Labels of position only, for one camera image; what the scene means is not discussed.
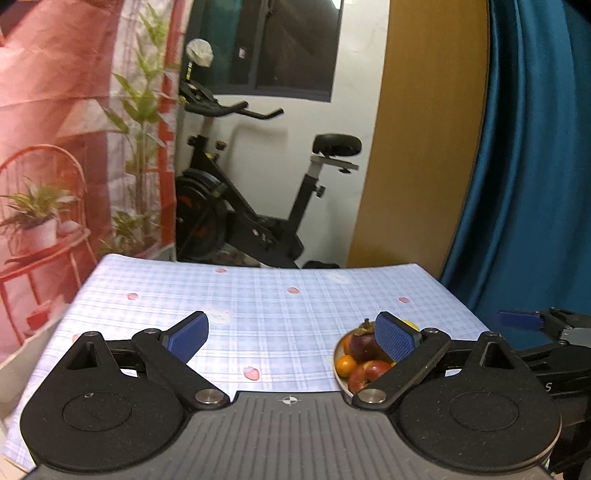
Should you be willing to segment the large yellow lemon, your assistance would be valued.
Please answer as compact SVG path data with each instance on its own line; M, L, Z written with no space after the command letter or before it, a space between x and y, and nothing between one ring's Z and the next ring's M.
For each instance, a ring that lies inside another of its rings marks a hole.
M421 329L412 321L402 320L402 322L410 328L414 329L415 331L421 331Z

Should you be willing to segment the teal blue curtain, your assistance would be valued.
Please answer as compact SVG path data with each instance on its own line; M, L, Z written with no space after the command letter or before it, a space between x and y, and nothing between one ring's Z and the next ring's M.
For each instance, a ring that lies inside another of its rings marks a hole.
M487 327L590 310L590 6L493 1L480 146L442 284Z

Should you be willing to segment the red apple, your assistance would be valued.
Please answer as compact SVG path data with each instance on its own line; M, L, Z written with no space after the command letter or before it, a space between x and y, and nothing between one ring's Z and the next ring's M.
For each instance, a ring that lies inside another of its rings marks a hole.
M349 375L348 389L353 395L359 393L367 385L380 378L388 372L394 363L384 360L370 360L356 367L353 373Z

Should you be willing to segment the dark red mangosteen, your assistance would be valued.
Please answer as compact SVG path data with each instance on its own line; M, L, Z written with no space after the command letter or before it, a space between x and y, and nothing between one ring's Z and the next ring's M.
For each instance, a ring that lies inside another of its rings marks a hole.
M349 340L349 353L359 363L387 358L386 353L376 340L375 329L376 322L370 321L368 318L353 329L351 340Z

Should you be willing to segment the beige round plate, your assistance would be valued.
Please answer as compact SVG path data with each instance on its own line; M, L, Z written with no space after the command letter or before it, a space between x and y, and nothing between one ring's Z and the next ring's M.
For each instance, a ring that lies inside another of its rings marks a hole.
M408 320L386 326L363 320L335 346L332 370L339 387L352 398L413 353L421 339L418 326Z

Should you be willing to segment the orange tangerine front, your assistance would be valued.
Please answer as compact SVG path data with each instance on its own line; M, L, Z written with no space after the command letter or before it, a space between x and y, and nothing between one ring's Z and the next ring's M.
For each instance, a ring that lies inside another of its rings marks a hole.
M358 362L352 355L342 355L335 360L335 371L339 377L344 379L348 379L358 366Z

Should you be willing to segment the orange tangerine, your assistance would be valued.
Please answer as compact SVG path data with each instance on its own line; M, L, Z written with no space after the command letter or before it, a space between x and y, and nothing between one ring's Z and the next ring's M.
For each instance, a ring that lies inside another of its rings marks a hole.
M351 350L352 338L353 338L353 335L349 334L349 335L346 335L346 337L342 339L342 349L344 349L345 355L352 354L352 350Z
M348 379L358 366L358 362L352 355L342 355L335 360L335 371L339 377L344 379Z

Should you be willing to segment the orange tangerine back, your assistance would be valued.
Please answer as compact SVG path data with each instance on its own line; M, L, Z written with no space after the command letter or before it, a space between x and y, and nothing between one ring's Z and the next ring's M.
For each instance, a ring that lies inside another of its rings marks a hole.
M346 335L346 337L342 339L342 349L344 349L345 355L352 354L352 350L351 350L352 338L353 338L353 335L349 334L349 335Z

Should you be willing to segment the blue plaid tablecloth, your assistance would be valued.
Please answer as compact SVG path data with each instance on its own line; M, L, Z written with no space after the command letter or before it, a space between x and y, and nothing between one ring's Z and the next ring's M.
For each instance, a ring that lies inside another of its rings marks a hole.
M221 267L104 257L76 295L24 389L30 397L77 337L128 339L201 311L207 342L190 367L228 394L337 388L339 339L387 311L455 339L483 323L416 264L358 269Z

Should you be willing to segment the black exercise bike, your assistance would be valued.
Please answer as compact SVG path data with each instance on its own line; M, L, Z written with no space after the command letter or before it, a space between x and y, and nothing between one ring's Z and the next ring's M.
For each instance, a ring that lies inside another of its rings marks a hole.
M253 110L270 113L282 108L283 115L269 121L233 115L212 123L212 138L228 144L221 158L223 172L256 212L271 216L286 216L290 210L310 166L315 135L349 134L361 139L362 151L350 159L358 165L356 171L322 169L327 192L312 201L301 225L304 261L339 266L348 262L375 131L385 46L373 34L345 31L328 102L247 95L245 101Z

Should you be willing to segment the wooden door panel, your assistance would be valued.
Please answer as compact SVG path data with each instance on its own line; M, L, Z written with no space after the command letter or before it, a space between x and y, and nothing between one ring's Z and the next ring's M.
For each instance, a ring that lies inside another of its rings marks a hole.
M487 2L392 2L349 266L441 275L480 145L488 64Z

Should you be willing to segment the pink printed backdrop cloth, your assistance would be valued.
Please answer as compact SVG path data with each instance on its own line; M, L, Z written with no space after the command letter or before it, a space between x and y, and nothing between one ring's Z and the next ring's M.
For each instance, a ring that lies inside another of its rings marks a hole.
M186 1L1 5L1 354L108 254L174 244Z

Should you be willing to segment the dark window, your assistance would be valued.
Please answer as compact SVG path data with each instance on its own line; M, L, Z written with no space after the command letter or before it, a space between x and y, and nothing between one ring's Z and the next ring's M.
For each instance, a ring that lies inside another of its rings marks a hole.
M341 1L195 1L187 42L211 45L211 66L191 78L217 95L332 99Z

